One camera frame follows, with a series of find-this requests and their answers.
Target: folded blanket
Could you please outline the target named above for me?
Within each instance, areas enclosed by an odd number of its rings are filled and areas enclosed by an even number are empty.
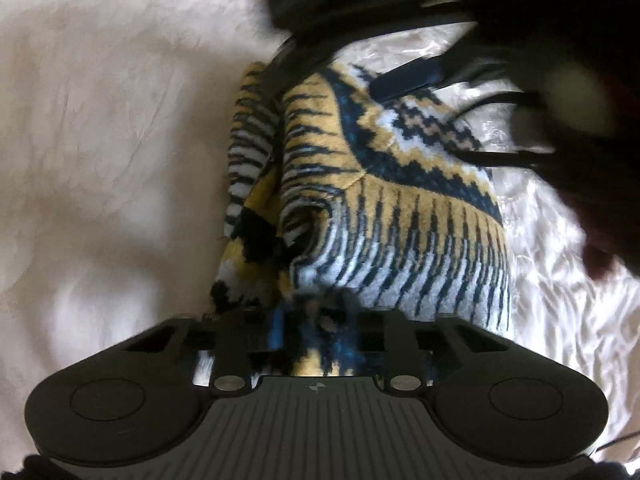
[[[375,74],[333,64],[267,100],[253,64],[229,149],[229,244],[211,295],[219,312],[348,288],[410,319],[456,314],[508,329],[509,270],[490,175],[445,148],[477,150],[422,89],[388,105]]]

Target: wrinkled white fabric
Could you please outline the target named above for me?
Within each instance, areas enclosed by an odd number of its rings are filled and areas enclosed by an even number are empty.
[[[396,34],[343,56],[388,70],[461,30]],[[33,451],[22,409],[40,380],[209,308],[232,103],[245,65],[281,40],[258,0],[0,0],[0,469]],[[443,97],[459,105],[487,89]],[[471,117],[488,147],[508,145],[506,114]],[[591,283],[580,231],[553,192],[518,170],[495,179],[513,336],[604,389],[603,442],[640,428],[638,282],[620,270]],[[610,456],[627,460],[637,444]]]

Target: striped fabric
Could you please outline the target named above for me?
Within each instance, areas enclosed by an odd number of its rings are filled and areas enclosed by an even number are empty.
[[[261,69],[251,66],[236,105],[217,309],[339,287],[366,307],[506,332],[490,175],[443,148],[479,149],[468,128],[444,127],[450,110],[428,91],[377,104],[366,90],[375,75],[356,66],[333,64],[264,102]]]

